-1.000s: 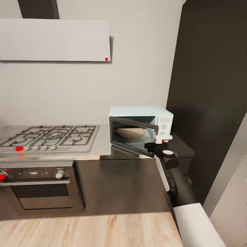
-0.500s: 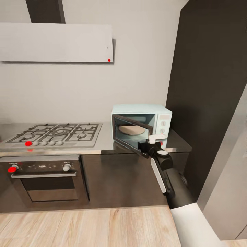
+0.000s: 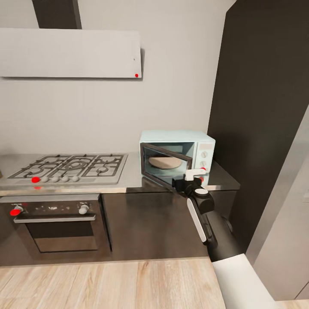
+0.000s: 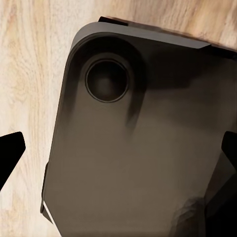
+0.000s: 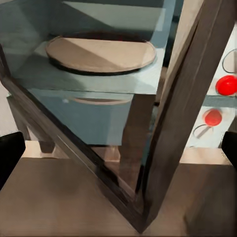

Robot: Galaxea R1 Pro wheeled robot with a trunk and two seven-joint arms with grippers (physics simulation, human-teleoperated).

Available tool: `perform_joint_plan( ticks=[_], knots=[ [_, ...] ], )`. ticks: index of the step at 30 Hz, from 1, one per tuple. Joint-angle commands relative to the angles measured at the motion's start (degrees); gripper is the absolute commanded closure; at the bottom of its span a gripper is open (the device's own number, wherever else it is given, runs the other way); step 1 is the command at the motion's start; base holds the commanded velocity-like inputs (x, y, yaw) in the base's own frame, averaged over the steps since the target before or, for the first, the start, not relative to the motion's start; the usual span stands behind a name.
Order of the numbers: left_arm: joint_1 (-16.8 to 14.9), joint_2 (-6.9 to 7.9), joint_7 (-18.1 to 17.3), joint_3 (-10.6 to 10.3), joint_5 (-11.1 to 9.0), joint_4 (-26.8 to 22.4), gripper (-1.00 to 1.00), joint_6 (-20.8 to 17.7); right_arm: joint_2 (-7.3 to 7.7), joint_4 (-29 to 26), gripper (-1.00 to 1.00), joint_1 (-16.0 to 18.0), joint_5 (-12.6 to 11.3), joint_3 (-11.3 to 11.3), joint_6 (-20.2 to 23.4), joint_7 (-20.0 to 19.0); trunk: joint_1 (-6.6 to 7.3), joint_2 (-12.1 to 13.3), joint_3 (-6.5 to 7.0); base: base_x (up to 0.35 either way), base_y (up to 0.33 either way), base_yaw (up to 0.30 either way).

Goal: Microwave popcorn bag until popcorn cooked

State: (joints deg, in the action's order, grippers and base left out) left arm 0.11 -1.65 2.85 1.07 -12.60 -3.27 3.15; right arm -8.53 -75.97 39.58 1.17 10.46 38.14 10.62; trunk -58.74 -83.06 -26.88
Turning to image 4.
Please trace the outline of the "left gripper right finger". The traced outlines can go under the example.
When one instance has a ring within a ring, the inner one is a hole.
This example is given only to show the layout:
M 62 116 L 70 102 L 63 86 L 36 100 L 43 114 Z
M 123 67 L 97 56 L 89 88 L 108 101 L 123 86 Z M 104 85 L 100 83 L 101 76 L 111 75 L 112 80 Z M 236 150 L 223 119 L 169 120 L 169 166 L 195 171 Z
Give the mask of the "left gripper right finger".
M 221 148 L 237 170 L 237 133 L 226 131 Z

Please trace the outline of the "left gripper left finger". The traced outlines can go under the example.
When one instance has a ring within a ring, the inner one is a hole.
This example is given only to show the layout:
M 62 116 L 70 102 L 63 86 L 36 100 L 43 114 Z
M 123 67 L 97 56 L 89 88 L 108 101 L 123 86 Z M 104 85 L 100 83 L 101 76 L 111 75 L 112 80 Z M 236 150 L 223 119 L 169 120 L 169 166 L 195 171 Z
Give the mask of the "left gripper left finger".
M 0 137 L 0 190 L 26 150 L 21 131 Z

